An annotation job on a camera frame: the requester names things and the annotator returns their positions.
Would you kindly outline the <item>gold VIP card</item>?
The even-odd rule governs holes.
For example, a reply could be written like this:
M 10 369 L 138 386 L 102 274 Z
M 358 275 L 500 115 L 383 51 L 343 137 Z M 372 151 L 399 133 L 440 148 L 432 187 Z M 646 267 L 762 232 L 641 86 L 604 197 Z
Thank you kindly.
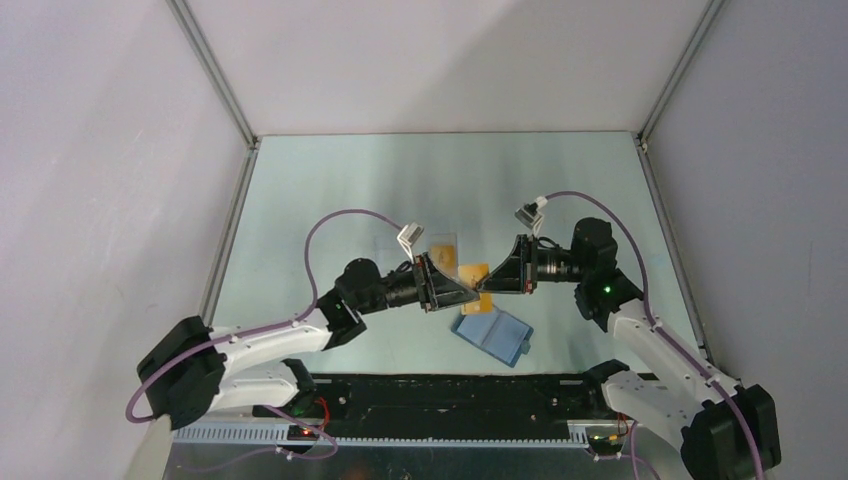
M 489 272 L 489 265 L 486 263 L 463 264 L 458 267 L 458 278 L 466 286 L 476 288 Z

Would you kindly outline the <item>clear acrylic card box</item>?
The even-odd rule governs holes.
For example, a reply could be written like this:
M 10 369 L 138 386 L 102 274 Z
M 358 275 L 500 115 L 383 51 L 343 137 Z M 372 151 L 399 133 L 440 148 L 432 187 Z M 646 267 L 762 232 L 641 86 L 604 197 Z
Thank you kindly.
M 429 248 L 437 244 L 455 245 L 459 257 L 458 234 L 456 232 L 425 234 L 414 245 L 414 252 L 427 253 L 429 255 Z M 407 256 L 397 243 L 395 235 L 391 233 L 375 236 L 372 240 L 372 246 L 374 253 L 373 259 L 383 273 L 388 273 L 390 270 L 396 269 L 401 263 L 407 260 Z

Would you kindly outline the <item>blue leather card holder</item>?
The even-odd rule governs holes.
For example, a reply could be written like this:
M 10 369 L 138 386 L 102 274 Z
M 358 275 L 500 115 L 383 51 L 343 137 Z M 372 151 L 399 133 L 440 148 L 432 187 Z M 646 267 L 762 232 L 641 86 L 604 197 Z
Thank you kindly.
M 451 332 L 508 368 L 514 368 L 529 353 L 534 329 L 509 312 L 494 309 L 460 316 Z

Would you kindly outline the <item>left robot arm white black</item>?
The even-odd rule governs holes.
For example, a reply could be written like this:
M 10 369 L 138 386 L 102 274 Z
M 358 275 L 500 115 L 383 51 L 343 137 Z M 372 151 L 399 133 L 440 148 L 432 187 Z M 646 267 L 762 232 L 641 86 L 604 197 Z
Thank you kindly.
M 158 419 L 174 430 L 204 415 L 270 405 L 304 416 L 316 403 L 312 377 L 299 355 L 338 348 L 364 333 L 363 318 L 416 304 L 426 312 L 478 300 L 471 287 L 438 269 L 426 254 L 381 275 L 370 259 L 347 264 L 334 286 L 303 318 L 281 328 L 215 331 L 198 316 L 181 320 L 139 362 L 136 371 Z

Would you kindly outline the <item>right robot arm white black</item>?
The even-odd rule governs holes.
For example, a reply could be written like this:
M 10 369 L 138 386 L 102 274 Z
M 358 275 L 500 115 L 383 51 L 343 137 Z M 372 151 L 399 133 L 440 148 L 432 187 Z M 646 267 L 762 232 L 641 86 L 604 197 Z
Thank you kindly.
M 782 451 L 773 397 L 720 371 L 647 311 L 647 294 L 617 266 L 609 222 L 580 220 L 571 245 L 517 236 L 507 258 L 477 284 L 481 292 L 531 294 L 543 282 L 568 282 L 581 316 L 624 343 L 657 378 L 645 382 L 610 360 L 587 371 L 585 411 L 622 413 L 679 451 L 694 479 L 754 479 L 778 466 Z

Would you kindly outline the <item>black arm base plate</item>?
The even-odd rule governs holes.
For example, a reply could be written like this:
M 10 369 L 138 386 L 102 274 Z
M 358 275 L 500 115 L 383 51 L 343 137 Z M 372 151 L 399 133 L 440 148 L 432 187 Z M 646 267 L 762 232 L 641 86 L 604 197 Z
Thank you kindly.
M 487 413 L 554 421 L 616 421 L 615 412 L 583 374 L 320 374 L 314 392 L 299 410 L 276 407 L 293 417 L 313 413 L 328 425 L 363 429 L 368 423 L 416 416 L 471 416 Z

